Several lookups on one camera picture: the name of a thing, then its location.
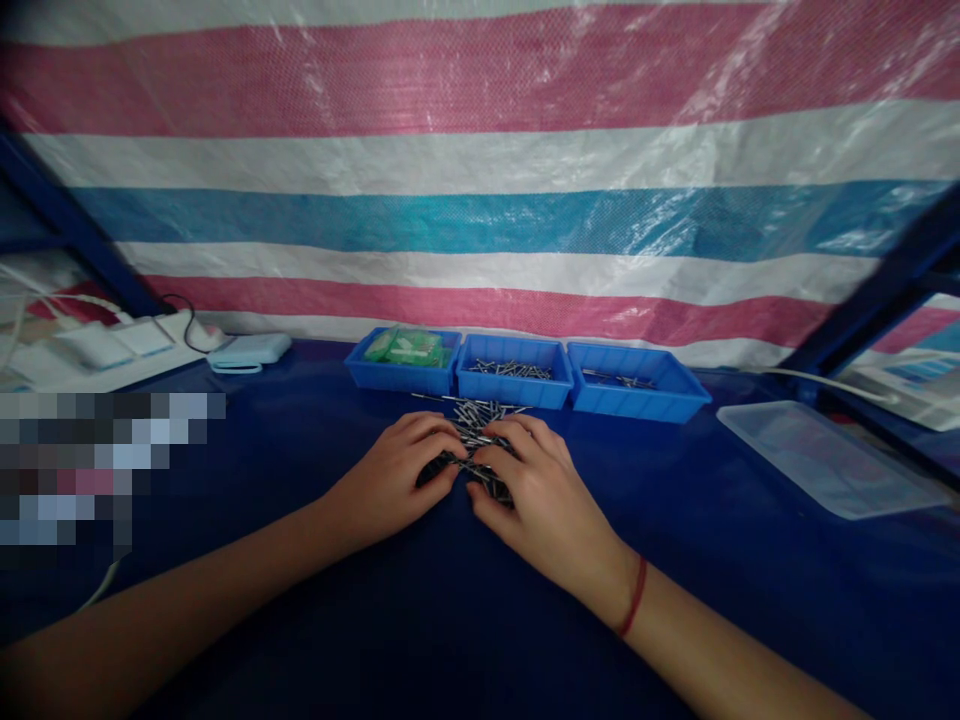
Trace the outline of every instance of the table surface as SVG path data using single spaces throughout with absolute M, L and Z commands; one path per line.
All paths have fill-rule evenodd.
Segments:
M 138 386 L 225 391 L 207 442 L 173 446 L 134 501 L 121 589 L 325 492 L 401 414 L 442 406 L 359 390 L 351 346 L 298 341 L 254 376 L 199 363 Z M 704 602 L 877 718 L 956 717 L 960 521 L 949 508 L 847 522 L 716 419 L 782 398 L 767 378 L 700 372 L 684 426 L 530 411 L 562 434 L 618 533 Z M 100 568 L 7 573 L 28 632 L 96 587 Z M 256 613 L 154 697 L 143 717 L 648 717 L 691 713 L 576 601 L 471 512 L 463 479 L 398 536 Z

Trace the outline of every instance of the hand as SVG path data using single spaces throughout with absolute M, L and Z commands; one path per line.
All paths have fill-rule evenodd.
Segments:
M 447 496 L 460 468 L 451 465 L 421 488 L 417 476 L 444 450 L 467 451 L 441 413 L 409 413 L 391 425 L 363 459 L 317 502 L 336 525 L 344 554 L 400 532 Z
M 610 527 L 563 438 L 527 415 L 491 423 L 485 432 L 509 440 L 520 456 L 491 445 L 473 457 L 506 483 L 516 509 L 507 510 L 478 483 L 469 483 L 476 516 L 603 622 L 619 626 L 630 610 L 639 556 Z

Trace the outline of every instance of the blue stripe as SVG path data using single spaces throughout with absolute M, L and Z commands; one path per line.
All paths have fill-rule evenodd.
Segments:
M 931 335 L 917 343 L 918 348 L 924 350 L 943 350 L 945 352 L 960 352 L 960 321 L 944 328 L 936 335 Z
M 948 186 L 884 181 L 431 197 L 106 188 L 73 193 L 119 241 L 752 262 L 797 253 L 882 256 Z

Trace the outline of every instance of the green component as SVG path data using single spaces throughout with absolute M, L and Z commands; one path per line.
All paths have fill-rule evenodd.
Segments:
M 418 367 L 442 367 L 443 338 L 423 330 L 398 330 L 385 362 Z
M 399 330 L 400 326 L 394 325 L 392 328 L 388 328 L 377 335 L 370 344 L 370 347 L 368 347 L 367 351 L 363 354 L 363 359 L 367 362 L 382 362 Z

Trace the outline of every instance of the transparent container lid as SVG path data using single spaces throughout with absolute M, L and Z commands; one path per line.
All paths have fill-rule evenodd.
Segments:
M 950 495 L 801 403 L 720 408 L 717 418 L 830 512 L 847 520 L 946 505 Z

